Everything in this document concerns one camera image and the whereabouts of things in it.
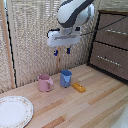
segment pink cup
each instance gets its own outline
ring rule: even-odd
[[[50,84],[53,86],[51,77],[47,74],[40,74],[38,76],[38,88],[42,92],[48,92],[51,90]]]

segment cable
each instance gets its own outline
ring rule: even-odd
[[[126,15],[125,17],[123,17],[123,18],[121,18],[121,19],[119,19],[119,20],[117,20],[117,21],[115,21],[115,22],[113,22],[113,23],[111,23],[111,24],[108,24],[107,26],[104,26],[103,28],[100,28],[100,29],[97,29],[97,30],[94,30],[94,31],[92,31],[92,32],[88,32],[88,33],[85,33],[85,34],[81,34],[80,36],[88,35],[88,34],[90,34],[90,33],[94,33],[94,32],[96,32],[96,31],[99,31],[99,30],[102,30],[102,29],[104,29],[104,28],[107,28],[108,26],[111,26],[111,25],[113,25],[113,24],[115,24],[115,23],[117,23],[117,22],[123,20],[123,19],[126,18],[126,17],[128,17],[128,15]]]

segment blue cup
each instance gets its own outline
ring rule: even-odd
[[[60,74],[60,85],[67,88],[71,83],[72,72],[69,70],[62,70]]]

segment plate rim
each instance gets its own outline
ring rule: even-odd
[[[3,100],[3,99],[8,99],[8,98],[12,98],[12,97],[17,97],[17,98],[21,98],[21,99],[25,99],[25,100],[27,100],[28,102],[29,102],[29,104],[31,105],[31,110],[32,110],[32,112],[31,112],[31,115],[29,115],[29,119],[28,119],[28,121],[25,121],[24,122],[24,124],[22,125],[23,127],[24,126],[26,126],[29,122],[30,122],[30,120],[32,119],[32,116],[33,116],[33,112],[34,112],[34,109],[33,109],[33,104],[30,102],[30,100],[28,100],[26,97],[23,97],[23,96],[16,96],[16,95],[13,95],[13,96],[6,96],[6,97],[3,97],[3,98],[0,98],[0,101],[1,100]],[[10,128],[23,128],[23,127],[20,127],[20,125],[21,125],[21,123],[23,122],[23,120],[19,123],[19,124],[15,124],[15,125],[13,125],[13,126],[10,126]]]

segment white plate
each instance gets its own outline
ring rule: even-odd
[[[23,128],[32,118],[33,105],[22,96],[0,99],[0,128]]]

